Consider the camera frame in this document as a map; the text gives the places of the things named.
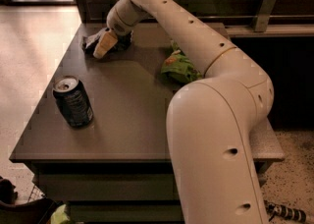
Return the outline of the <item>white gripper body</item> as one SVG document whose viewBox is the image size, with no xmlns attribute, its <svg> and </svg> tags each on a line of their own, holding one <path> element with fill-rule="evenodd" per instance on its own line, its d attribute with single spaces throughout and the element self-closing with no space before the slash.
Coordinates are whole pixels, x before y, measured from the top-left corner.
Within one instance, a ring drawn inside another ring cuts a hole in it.
<svg viewBox="0 0 314 224">
<path fill-rule="evenodd" d="M 106 24 L 116 35 L 124 36 L 148 17 L 149 14 L 133 4 L 131 0 L 119 0 L 109 11 Z"/>
</svg>

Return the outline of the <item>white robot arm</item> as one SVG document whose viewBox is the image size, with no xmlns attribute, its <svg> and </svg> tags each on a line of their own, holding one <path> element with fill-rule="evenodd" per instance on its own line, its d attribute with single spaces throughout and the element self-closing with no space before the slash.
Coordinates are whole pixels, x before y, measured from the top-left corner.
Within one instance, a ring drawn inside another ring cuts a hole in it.
<svg viewBox="0 0 314 224">
<path fill-rule="evenodd" d="M 185 224 L 268 224 L 249 145 L 274 101 L 269 76 L 173 0 L 119 0 L 108 28 L 125 35 L 153 16 L 201 73 L 167 113 L 167 139 Z"/>
</svg>

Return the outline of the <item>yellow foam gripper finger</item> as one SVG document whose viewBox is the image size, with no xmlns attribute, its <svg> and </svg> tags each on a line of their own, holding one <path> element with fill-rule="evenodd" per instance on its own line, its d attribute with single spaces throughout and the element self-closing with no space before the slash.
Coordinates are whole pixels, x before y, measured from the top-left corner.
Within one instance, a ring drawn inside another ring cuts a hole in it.
<svg viewBox="0 0 314 224">
<path fill-rule="evenodd" d="M 117 44 L 117 42 L 118 37 L 113 31 L 105 31 L 104 34 L 100 36 L 100 39 L 95 46 L 93 56 L 96 59 L 103 58 L 106 53 Z"/>
</svg>

